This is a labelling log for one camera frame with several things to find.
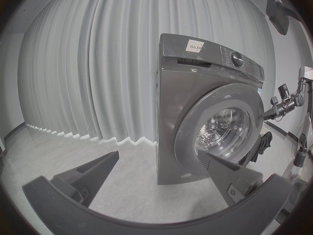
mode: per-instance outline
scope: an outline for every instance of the baseboard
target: baseboard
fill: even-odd
[[[284,131],[283,129],[279,128],[278,126],[276,126],[275,124],[269,122],[269,121],[266,121],[265,122],[268,126],[272,127],[273,129],[275,129],[276,131],[278,131],[279,133],[283,134],[284,136],[287,136],[287,132]]]
[[[299,142],[299,139],[293,135],[291,132],[288,132],[288,136],[290,136],[293,140],[295,140],[297,143]]]
[[[14,132],[16,132],[19,128],[21,128],[23,125],[25,125],[25,122],[21,123],[17,127],[15,127],[12,131],[9,132],[8,135],[4,137],[4,140],[6,141]]]

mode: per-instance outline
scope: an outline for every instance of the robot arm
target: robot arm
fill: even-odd
[[[278,87],[282,102],[279,104],[276,96],[271,98],[272,108],[263,114],[264,120],[283,117],[295,107],[305,102],[306,83],[313,79],[313,68],[303,66],[299,69],[298,88],[294,94],[289,94],[286,84]]]

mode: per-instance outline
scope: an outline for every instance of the white curtain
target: white curtain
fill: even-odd
[[[27,30],[18,88],[26,123],[80,136],[155,141],[161,33],[225,45],[264,67],[269,107],[275,54],[249,0],[52,0]]]

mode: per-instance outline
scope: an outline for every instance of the washing machine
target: washing machine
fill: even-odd
[[[157,60],[157,183],[207,178],[199,150],[237,163],[258,139],[264,69],[228,47],[162,34]]]

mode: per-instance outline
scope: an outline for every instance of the vent grille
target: vent grille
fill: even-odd
[[[201,151],[198,151],[198,159],[199,159],[199,161],[200,161],[200,163],[202,164],[202,166],[206,169],[206,170],[208,170],[208,168],[209,168],[209,159],[207,159],[204,155],[203,155],[203,153],[201,152]]]
[[[289,202],[293,205],[295,205],[295,200],[299,194],[299,190],[303,186],[300,182],[297,182],[294,184],[294,187],[292,188],[291,194],[289,195]]]

